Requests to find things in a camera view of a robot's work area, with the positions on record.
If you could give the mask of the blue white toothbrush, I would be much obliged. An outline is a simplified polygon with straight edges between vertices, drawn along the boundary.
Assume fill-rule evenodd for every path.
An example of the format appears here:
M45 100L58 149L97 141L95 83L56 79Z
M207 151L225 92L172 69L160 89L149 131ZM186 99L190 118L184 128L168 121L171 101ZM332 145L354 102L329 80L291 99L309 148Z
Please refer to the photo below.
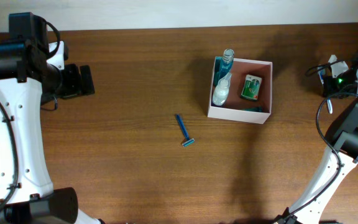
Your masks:
M323 86L323 95L324 96L325 96L325 89L326 89L326 86L324 84L324 76L325 76L325 74L326 74L325 70L322 70L322 71L318 72L320 82L321 82L321 84ZM328 113L333 114L333 105L332 105L331 100L326 101L326 107L327 107Z

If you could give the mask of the teal toothpaste tube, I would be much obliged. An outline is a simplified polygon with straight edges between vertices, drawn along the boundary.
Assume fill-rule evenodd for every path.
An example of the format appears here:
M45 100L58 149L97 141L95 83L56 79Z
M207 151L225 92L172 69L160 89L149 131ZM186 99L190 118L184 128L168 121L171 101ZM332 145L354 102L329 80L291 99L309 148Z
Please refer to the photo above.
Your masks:
M253 107L253 108L243 109L243 111L250 111L250 112L262 113L262 112L263 112L263 108L262 108L261 106L257 106L257 107Z

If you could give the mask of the green white soap box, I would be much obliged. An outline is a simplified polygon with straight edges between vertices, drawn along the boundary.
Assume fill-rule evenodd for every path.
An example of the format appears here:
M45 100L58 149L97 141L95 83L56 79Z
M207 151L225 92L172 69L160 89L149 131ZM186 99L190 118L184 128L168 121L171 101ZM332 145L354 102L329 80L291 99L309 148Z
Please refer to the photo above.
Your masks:
M247 100L257 101L261 84L262 78L249 74L246 75L241 97Z

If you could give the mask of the blue disposable razor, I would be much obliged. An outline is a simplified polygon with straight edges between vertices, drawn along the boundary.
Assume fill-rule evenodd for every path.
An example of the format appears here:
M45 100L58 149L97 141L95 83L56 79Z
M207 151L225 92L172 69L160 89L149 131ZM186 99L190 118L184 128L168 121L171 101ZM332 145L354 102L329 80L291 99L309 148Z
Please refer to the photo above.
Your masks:
M188 147L188 146L190 146L191 144L193 144L193 143L195 142L195 140L194 140L193 138L191 138L190 135L188 134L188 131L187 131L187 129L185 128L185 124L184 124L184 122L183 122L181 116L180 116L179 114L176 114L176 115L175 115L175 118L176 118L177 123L178 123L178 125L179 125L179 127L180 127L180 129L181 129L181 131L182 131L182 133L183 133L183 135L184 135L184 137L185 137L185 140L184 140L184 142L182 143L182 146L183 146L183 147Z

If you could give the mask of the teal mouthwash bottle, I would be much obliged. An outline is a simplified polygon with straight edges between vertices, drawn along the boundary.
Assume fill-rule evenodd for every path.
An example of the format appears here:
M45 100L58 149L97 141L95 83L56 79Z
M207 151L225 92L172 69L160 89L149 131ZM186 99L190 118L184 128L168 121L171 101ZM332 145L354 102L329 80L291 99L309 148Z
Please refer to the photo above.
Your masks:
M231 71L232 65L234 63L234 51L233 49L226 49L223 52L223 56L216 61L215 71L214 71L214 80L213 86L218 85L218 81L222 79Z

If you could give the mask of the clear foam soap pump bottle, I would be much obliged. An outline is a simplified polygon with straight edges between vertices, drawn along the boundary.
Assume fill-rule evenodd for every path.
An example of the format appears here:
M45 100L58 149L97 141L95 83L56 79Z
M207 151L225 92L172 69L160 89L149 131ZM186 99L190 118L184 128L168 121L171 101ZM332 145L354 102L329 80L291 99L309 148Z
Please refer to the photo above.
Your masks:
M216 85L212 96L212 102L214 105L222 106L223 104L225 104L229 95L231 77L232 77L232 73L228 72L224 77L222 77L218 81L218 84Z

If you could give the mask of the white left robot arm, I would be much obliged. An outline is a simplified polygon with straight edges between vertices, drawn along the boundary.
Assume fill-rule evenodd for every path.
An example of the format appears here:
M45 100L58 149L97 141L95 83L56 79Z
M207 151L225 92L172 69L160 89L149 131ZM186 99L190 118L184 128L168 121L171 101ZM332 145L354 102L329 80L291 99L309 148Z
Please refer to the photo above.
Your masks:
M0 223L96 223L71 187L55 189L44 155L40 112L48 102L94 94L89 66L67 64L53 25L30 12L9 15L0 43Z

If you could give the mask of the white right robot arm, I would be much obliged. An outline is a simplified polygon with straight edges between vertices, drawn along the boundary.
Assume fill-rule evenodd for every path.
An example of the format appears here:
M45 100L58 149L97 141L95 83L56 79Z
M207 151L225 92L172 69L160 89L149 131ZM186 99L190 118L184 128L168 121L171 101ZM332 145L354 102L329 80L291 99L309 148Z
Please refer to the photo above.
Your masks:
M323 101L316 112L316 129L326 144L323 158L301 197L285 209L274 223L319 223L321 215L335 191L358 165L358 50L351 65L332 55L328 63L309 68L305 75L319 76L323 85ZM354 97L354 101L331 123L324 133L319 123L320 110L333 109L333 99Z

